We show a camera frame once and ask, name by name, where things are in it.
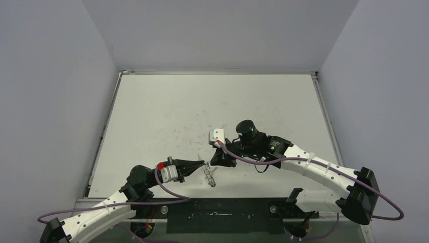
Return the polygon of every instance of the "white enclosure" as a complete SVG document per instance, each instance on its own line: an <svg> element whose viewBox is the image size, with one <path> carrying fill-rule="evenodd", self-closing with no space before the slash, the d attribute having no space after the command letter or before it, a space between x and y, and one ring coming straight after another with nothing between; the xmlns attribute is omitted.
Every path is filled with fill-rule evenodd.
<svg viewBox="0 0 429 243"><path fill-rule="evenodd" d="M334 164L336 156L310 75L123 75L96 164L89 197L108 197L136 165L150 168L168 156L210 160L208 131L251 119ZM190 197L286 197L293 188L325 189L294 172L253 165L219 167L211 188L202 169L167 187ZM156 197L171 197L159 187Z"/></svg>
<svg viewBox="0 0 429 243"><path fill-rule="evenodd" d="M317 71L358 0L83 0L122 70Z"/></svg>

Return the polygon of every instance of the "white wall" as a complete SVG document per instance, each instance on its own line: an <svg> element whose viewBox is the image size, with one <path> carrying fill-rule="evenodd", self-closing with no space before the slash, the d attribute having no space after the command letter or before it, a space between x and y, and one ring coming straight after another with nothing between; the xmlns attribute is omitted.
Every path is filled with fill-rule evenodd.
<svg viewBox="0 0 429 243"><path fill-rule="evenodd" d="M83 0L119 69L319 70L358 0Z"/></svg>
<svg viewBox="0 0 429 243"><path fill-rule="evenodd" d="M375 171L405 212L377 242L427 242L429 2L360 0L319 73L344 162ZM379 201L375 214L396 216Z"/></svg>
<svg viewBox="0 0 429 243"><path fill-rule="evenodd" d="M38 242L73 207L117 71L81 1L0 2L0 242Z"/></svg>

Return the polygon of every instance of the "robotic arm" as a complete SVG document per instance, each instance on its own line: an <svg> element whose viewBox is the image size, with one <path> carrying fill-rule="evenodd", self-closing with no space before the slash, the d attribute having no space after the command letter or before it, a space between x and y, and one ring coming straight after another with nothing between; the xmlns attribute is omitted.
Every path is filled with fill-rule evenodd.
<svg viewBox="0 0 429 243"><path fill-rule="evenodd" d="M125 219L147 214L149 207L141 205L150 202L154 196L149 188L158 185L155 177L158 177L161 183L184 182L185 177L203 165L203 160L188 161L169 157L167 161L159 163L157 169L135 166L127 177L126 184L92 207L91 211L80 213L61 222L58 218L47 222L40 243L87 243Z"/></svg>
<svg viewBox="0 0 429 243"><path fill-rule="evenodd" d="M378 197L385 199L385 196L379 193L375 175L370 169L362 167L357 171L331 164L286 139L268 136L258 131L251 120L239 123L236 132L238 138L230 141L225 138L223 129L210 131L209 144L217 148L210 161L212 166L235 167L237 159L267 167L273 165L279 169L299 173L328 188L325 191L295 188L285 202L292 205L293 210L302 211L300 213L312 211L342 213L351 221L362 225L368 225L371 217L389 220L403 218L403 212L397 206L394 206L400 212L397 218L372 216ZM182 183L185 177L200 167L203 167L209 184L215 186L213 178L208 176L209 171L205 169L206 164L203 160L188 161L169 157L167 161L159 163L156 169L135 166L120 190L98 205L82 209L86 212L63 221L59 221L58 218L49 222L40 219L54 213L41 216L39 221L46 223L46 227L40 243L88 243L125 219L144 217L148 214L149 207L143 206L156 204L151 202L154 196L149 190L151 187L169 181Z"/></svg>
<svg viewBox="0 0 429 243"><path fill-rule="evenodd" d="M288 197L289 203L295 203L303 212L326 211L342 213L358 224L368 225L378 196L359 183L339 176L329 168L342 172L378 191L374 173L365 167L361 171L331 164L313 153L308 153L290 141L267 136L259 132L251 120L244 120L236 127L238 139L232 142L225 138L223 129L209 133L209 144L217 147L210 161L212 166L235 167L236 159L249 157L257 165L273 165L277 168L297 172L326 186L327 191L307 191L295 188ZM275 162L283 158L292 158Z"/></svg>

